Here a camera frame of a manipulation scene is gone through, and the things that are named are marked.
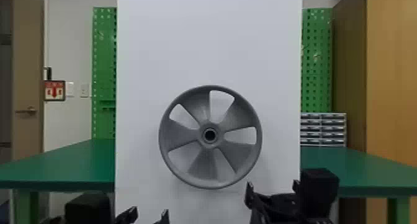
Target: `wooden door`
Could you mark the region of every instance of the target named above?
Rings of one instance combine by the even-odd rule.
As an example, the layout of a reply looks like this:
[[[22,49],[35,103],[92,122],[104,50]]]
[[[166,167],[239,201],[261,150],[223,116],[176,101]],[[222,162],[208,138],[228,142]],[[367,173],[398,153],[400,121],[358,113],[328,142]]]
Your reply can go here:
[[[43,0],[13,0],[12,159],[42,152]]]
[[[367,2],[367,152],[417,166],[417,0]],[[367,222],[385,223],[386,209],[368,199]],[[417,223],[417,199],[410,213]]]

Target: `white backdrop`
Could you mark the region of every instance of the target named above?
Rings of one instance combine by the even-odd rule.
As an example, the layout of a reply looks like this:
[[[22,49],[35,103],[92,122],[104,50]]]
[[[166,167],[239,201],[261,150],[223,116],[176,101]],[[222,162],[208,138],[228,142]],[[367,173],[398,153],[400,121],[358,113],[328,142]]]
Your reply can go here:
[[[248,223],[246,181],[288,192],[300,169],[302,0],[118,0],[116,212],[137,205],[153,223]],[[183,91],[204,84],[245,97],[263,145],[239,183],[202,190],[177,179],[159,152],[158,127]]]

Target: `wheel spoke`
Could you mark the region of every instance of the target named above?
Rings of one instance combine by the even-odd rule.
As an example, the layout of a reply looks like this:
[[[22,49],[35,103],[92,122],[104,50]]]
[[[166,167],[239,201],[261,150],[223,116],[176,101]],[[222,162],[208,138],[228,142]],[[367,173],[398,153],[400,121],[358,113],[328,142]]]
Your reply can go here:
[[[235,99],[230,107],[227,109],[225,118],[220,122],[220,126],[225,132],[248,128],[254,125],[251,111],[245,108],[246,105],[240,104],[238,99]]]
[[[169,119],[166,144],[168,152],[197,141],[197,130],[189,129],[175,120]]]
[[[213,150],[201,150],[188,169],[188,173],[199,179],[218,179]]]
[[[245,164],[246,159],[248,159],[251,154],[252,146],[253,145],[249,144],[225,141],[219,146],[219,149],[229,162],[231,168],[237,172],[239,168]]]
[[[198,123],[202,123],[210,118],[210,91],[197,92],[182,101],[181,105]]]

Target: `sign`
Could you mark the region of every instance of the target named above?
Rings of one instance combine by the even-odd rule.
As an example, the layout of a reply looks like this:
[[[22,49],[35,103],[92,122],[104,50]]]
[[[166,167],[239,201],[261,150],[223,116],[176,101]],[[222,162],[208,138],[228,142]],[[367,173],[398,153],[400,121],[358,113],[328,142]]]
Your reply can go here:
[[[44,81],[45,101],[65,101],[65,81]]]

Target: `wheel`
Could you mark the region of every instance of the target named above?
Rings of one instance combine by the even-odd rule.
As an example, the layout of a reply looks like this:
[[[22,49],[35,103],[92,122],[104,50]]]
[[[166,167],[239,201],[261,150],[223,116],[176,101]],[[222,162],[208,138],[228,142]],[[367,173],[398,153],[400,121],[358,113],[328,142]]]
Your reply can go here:
[[[210,118],[210,92],[220,91],[233,97],[233,102],[219,122]],[[181,105],[198,123],[197,129],[185,127],[170,118],[171,112]],[[255,143],[237,143],[227,140],[228,132],[254,128]],[[221,189],[244,178],[259,158],[262,145],[261,123],[251,104],[237,92],[221,86],[201,86],[190,89],[175,98],[163,115],[159,126],[159,148],[171,172],[180,180],[201,189]],[[169,152],[189,143],[198,144],[198,153],[186,170],[180,170],[169,157]],[[233,174],[220,179],[223,164],[216,160],[219,149]]]

